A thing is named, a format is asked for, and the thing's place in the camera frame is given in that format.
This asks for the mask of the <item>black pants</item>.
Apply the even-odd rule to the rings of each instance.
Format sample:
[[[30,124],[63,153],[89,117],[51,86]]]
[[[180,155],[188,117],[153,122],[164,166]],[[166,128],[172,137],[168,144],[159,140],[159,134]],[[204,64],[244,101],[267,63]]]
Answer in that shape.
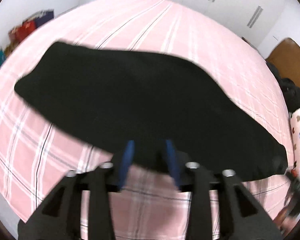
[[[15,92],[62,131],[109,153],[135,142],[134,163],[167,172],[171,140],[192,161],[243,181],[283,174],[287,153],[213,78],[179,57],[55,42]]]

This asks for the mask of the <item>pink plaid bed sheet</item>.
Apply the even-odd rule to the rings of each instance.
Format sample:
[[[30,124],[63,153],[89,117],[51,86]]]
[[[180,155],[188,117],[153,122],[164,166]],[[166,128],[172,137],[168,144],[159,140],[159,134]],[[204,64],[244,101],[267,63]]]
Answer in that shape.
[[[14,92],[16,81],[57,40],[193,61],[285,146],[288,165],[293,165],[281,89],[251,46],[210,18],[169,0],[96,0],[40,27],[0,68],[0,220],[12,235],[64,172],[90,171],[110,159],[55,128]],[[177,193],[168,176],[139,167],[132,168],[127,182],[111,199],[117,239],[184,239],[190,195]]]

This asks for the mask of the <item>black clothes pile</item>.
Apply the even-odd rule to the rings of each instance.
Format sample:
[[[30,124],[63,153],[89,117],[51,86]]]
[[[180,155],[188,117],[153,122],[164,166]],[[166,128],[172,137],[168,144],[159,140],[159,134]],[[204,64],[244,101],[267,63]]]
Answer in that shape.
[[[266,64],[281,88],[288,111],[293,113],[300,109],[300,87],[296,86],[291,79],[282,78],[272,63],[267,61]]]

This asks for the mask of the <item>wooden headboard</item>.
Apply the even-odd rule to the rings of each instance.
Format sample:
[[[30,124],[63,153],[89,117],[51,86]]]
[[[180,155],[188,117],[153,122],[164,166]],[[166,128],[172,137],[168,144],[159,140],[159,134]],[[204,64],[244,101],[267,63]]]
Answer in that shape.
[[[300,87],[300,46],[291,38],[282,40],[266,58],[282,78],[289,78]]]

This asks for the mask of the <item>colourful boxes by wall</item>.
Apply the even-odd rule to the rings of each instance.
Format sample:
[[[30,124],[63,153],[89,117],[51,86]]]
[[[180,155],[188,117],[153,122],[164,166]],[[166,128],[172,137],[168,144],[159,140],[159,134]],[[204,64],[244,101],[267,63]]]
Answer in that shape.
[[[15,50],[15,48],[30,36],[36,29],[55,18],[53,9],[42,10],[34,13],[26,18],[21,25],[13,27],[8,32],[10,43],[2,48],[0,46],[0,67],[3,65],[7,57]]]

